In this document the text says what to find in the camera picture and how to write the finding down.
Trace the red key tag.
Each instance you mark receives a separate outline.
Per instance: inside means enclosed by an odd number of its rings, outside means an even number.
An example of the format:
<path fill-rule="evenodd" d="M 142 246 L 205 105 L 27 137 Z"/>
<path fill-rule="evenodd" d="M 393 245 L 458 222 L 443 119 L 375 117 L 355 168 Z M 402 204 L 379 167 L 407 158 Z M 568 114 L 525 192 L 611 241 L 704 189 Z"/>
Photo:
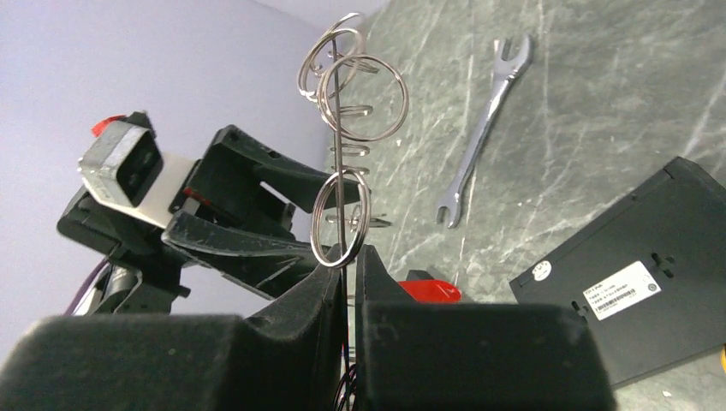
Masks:
<path fill-rule="evenodd" d="M 407 280 L 398 284 L 418 302 L 454 304 L 462 298 L 461 291 L 444 280 Z"/>

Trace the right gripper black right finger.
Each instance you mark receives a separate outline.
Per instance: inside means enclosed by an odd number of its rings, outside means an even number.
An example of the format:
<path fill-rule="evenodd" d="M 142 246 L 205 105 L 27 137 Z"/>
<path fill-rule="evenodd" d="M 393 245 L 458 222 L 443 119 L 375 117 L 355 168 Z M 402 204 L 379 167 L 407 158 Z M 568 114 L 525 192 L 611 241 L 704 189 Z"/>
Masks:
<path fill-rule="evenodd" d="M 613 410 L 584 320 L 550 305 L 416 301 L 375 247 L 357 258 L 360 410 Z"/>

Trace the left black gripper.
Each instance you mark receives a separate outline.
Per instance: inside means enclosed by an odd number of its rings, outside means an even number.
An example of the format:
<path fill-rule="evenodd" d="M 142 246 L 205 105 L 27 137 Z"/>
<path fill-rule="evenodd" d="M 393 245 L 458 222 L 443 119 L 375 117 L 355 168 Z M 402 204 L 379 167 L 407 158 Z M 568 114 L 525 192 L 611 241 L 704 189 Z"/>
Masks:
<path fill-rule="evenodd" d="M 153 128 L 145 111 L 134 111 L 98 122 L 92 127 L 95 139 L 118 119 Z M 100 205 L 82 182 L 57 231 L 104 257 L 71 302 L 69 315 L 168 314 L 175 300 L 190 294 L 181 284 L 181 271 L 193 262 L 267 300 L 280 297 L 318 266 L 310 244 L 222 227 L 227 218 L 221 213 L 248 213 L 260 206 L 263 182 L 311 213 L 328 174 L 276 152 L 235 125 L 217 131 L 195 166 L 193 190 L 191 171 L 164 229 Z"/>

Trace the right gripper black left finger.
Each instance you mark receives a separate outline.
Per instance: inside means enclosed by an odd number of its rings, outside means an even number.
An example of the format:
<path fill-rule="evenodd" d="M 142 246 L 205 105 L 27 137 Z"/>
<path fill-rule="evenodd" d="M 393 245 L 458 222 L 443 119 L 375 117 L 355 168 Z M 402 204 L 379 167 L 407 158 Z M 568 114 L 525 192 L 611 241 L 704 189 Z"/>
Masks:
<path fill-rule="evenodd" d="M 330 410 L 341 284 L 323 266 L 248 318 L 121 314 L 36 323 L 1 369 L 4 410 Z"/>

